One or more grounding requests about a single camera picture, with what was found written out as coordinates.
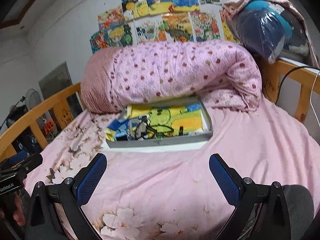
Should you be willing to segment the person's left hand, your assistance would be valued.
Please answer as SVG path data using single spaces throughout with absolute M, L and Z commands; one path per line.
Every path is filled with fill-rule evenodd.
M 12 217 L 18 226 L 25 225 L 22 201 L 18 194 L 13 193 L 1 198 L 1 218 L 5 219 L 6 215 Z

